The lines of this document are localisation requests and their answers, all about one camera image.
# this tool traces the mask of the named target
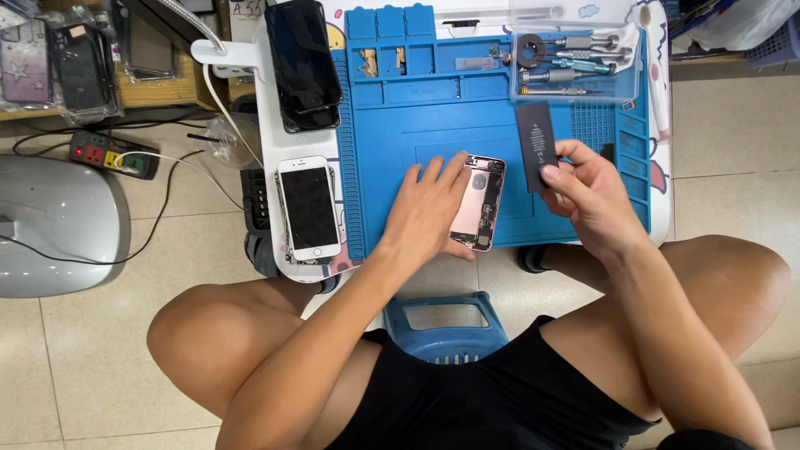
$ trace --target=phone screen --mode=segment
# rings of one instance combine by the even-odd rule
[[[295,250],[338,243],[329,182],[327,167],[281,173]]]
[[[264,17],[281,105],[306,114],[341,103],[320,5],[291,0],[270,6]]]

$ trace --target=stool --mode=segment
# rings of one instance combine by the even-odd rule
[[[452,304],[477,307],[489,325],[414,330],[408,322],[406,310],[410,307]],[[383,323],[389,336],[403,351],[429,363],[474,362],[508,344],[506,331],[489,303],[489,294],[484,291],[449,297],[393,298],[383,308]]]

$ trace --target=tile floor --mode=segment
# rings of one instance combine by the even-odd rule
[[[786,96],[798,88],[799,77],[673,85],[676,239],[709,233],[750,239],[800,271],[800,153],[791,137],[800,106]],[[186,132],[168,125],[127,135],[181,156],[193,150]],[[43,139],[38,148],[61,140]],[[12,142],[0,140],[0,151]],[[228,191],[239,190],[237,172],[208,167]],[[153,182],[120,180],[134,250],[161,207],[167,172],[162,168]],[[179,167],[153,241],[115,281],[50,298],[0,299],[0,450],[213,448],[219,420],[162,375],[145,333],[161,305],[190,286],[258,278],[242,253],[244,233],[235,207],[200,174]],[[780,450],[800,448],[800,330],[793,326],[800,319],[799,280],[793,277],[775,325],[738,361],[770,426],[780,430],[774,433]],[[598,297],[559,274],[521,273],[510,249],[474,263],[437,258],[400,295],[478,289],[492,295],[510,336],[538,314],[562,315]],[[668,432],[656,427],[628,448],[654,448]]]

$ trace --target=glitter phone case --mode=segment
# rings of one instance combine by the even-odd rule
[[[0,31],[2,95],[9,102],[44,103],[52,96],[45,21],[32,19]]]

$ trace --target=white iphone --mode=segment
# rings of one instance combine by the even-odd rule
[[[325,157],[279,162],[278,181],[287,218],[286,235],[294,258],[306,261],[341,253],[336,206]]]

